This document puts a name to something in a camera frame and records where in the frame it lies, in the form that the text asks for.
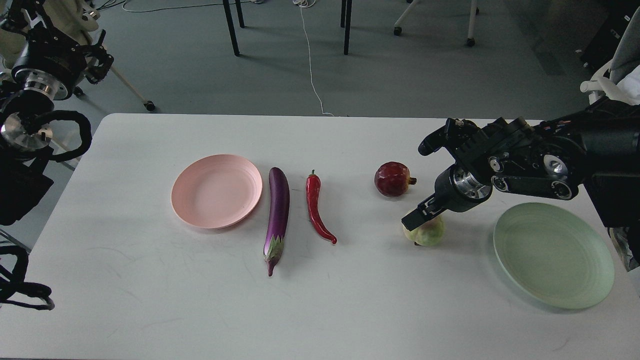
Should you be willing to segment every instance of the pink plate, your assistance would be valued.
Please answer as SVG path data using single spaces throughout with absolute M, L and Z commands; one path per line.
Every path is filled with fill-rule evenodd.
M 238 155 L 202 158 L 180 173 L 171 190 L 171 205 L 186 223 L 218 229 L 244 219 L 262 194 L 260 172 Z

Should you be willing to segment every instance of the table leg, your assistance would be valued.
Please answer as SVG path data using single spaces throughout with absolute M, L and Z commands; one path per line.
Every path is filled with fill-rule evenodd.
M 244 29 L 244 17 L 242 16 L 242 6 L 240 6 L 240 0 L 236 0 L 236 12 L 238 13 L 238 23 L 240 28 Z
M 351 2 L 347 0 L 346 16 L 344 22 L 344 54 L 349 54 L 349 33 L 351 32 Z
M 342 8 L 340 9 L 340 27 L 344 28 L 344 14 L 347 6 L 347 0 L 342 0 Z
M 234 55 L 240 56 L 238 41 L 236 39 L 236 29 L 234 28 L 234 20 L 231 18 L 231 6 L 229 6 L 229 0 L 222 0 L 222 5 L 225 7 L 225 16 L 227 17 L 229 36 L 231 36 L 231 45 L 234 47 Z

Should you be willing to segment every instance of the white cable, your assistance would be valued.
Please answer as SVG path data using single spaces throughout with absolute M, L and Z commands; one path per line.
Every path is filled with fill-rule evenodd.
M 314 1 L 311 5 L 308 5 L 307 8 L 313 6 L 316 2 Z M 302 9 L 304 9 L 304 6 L 298 5 L 300 7 L 300 17 L 302 18 L 302 30 L 304 30 L 305 32 L 305 37 L 307 38 L 307 49 L 309 50 L 309 76 L 311 77 L 311 87 L 314 89 L 314 93 L 316 93 L 316 97 L 318 98 L 318 101 L 320 102 L 320 110 L 322 111 L 322 115 L 331 115 L 331 116 L 335 116 L 332 113 L 325 113 L 324 112 L 324 106 L 322 105 L 322 99 L 320 99 L 320 95 L 318 95 L 318 92 L 316 91 L 316 86 L 314 85 L 314 73 L 311 71 L 311 44 L 309 43 L 309 36 L 307 35 L 307 29 L 305 27 L 305 16 L 302 15 Z
M 316 0 L 314 0 L 313 3 L 309 4 L 308 0 L 293 0 L 293 5 L 298 5 L 301 8 L 310 8 L 311 6 L 314 6 L 316 4 Z

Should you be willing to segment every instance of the green plate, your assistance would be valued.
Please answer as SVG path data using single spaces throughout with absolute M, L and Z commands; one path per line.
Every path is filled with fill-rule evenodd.
M 509 277 L 548 305 L 584 309 L 613 287 L 613 260 L 602 237 L 556 206 L 531 202 L 507 210 L 495 225 L 493 247 Z

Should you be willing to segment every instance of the floor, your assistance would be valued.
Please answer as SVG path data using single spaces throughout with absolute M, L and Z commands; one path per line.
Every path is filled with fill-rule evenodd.
M 132 0 L 127 8 L 206 3 Z M 302 11 L 291 0 L 243 3 L 246 28 L 238 28 L 233 12 L 240 57 L 233 55 L 222 6 L 146 13 L 117 6 L 102 11 L 99 24 L 114 66 L 158 113 L 550 120 L 588 105 L 579 85 L 591 74 L 579 51 L 606 18 L 602 2 L 479 1 L 471 48 L 465 46 L 469 1 L 422 1 L 394 36 L 406 6 L 405 0 L 354 1 L 348 56 L 340 0 L 317 0 Z M 323 107 L 310 82 L 309 48 Z M 113 74 L 81 86 L 85 96 L 57 102 L 56 109 L 84 113 L 94 129 L 110 113 L 146 112 Z M 54 132 L 75 143 L 72 127 L 55 124 Z M 189 140 L 165 134 L 158 141 Z M 4 228 L 29 247 L 72 171 L 51 163 L 45 174 L 55 181 L 45 199 Z

